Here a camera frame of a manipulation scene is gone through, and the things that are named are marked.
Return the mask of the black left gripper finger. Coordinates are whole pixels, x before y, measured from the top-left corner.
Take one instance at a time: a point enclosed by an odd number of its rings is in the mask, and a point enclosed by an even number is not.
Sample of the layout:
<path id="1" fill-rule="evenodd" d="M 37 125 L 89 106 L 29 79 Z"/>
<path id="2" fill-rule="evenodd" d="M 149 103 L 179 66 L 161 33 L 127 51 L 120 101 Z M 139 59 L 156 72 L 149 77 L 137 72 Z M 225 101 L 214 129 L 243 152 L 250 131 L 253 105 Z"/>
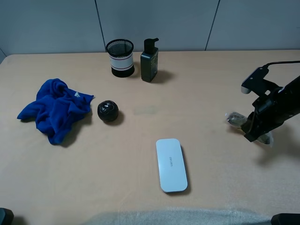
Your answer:
<path id="1" fill-rule="evenodd" d="M 261 128 L 260 123 L 253 123 L 251 131 L 244 131 L 244 137 L 250 141 L 259 141 L 261 143 L 269 143 L 270 142 L 270 136 L 268 134 L 264 134 L 263 130 Z"/>

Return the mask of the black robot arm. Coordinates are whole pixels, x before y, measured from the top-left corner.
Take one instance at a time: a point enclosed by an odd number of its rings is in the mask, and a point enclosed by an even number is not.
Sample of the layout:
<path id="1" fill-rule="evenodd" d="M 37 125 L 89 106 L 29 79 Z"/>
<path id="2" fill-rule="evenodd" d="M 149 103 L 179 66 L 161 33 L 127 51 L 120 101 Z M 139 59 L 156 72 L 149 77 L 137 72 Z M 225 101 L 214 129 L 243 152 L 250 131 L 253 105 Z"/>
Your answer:
<path id="1" fill-rule="evenodd" d="M 270 94 L 260 96 L 253 103 L 254 111 L 241 126 L 244 137 L 250 142 L 278 128 L 300 113 L 300 78 L 284 87 L 276 87 Z"/>

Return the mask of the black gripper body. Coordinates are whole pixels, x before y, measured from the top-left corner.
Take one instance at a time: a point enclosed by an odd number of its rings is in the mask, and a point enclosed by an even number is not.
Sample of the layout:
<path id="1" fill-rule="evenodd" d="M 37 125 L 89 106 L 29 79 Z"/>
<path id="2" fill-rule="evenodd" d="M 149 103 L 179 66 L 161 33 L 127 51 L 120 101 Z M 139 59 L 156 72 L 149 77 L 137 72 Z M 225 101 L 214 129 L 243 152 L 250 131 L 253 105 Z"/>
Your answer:
<path id="1" fill-rule="evenodd" d="M 255 106 L 255 121 L 263 131 L 271 131 L 293 117 L 293 91 L 282 88 Z"/>

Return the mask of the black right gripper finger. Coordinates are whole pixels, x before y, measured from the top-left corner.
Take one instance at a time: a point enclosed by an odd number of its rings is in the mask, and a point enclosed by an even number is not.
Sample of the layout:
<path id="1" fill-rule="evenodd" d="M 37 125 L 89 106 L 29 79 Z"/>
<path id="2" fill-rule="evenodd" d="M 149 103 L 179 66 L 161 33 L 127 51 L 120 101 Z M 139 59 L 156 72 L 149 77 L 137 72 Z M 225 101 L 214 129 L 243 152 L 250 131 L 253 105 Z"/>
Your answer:
<path id="1" fill-rule="evenodd" d="M 242 131 L 251 131 L 254 121 L 255 112 L 251 112 L 250 115 L 247 117 L 246 122 L 241 125 Z"/>

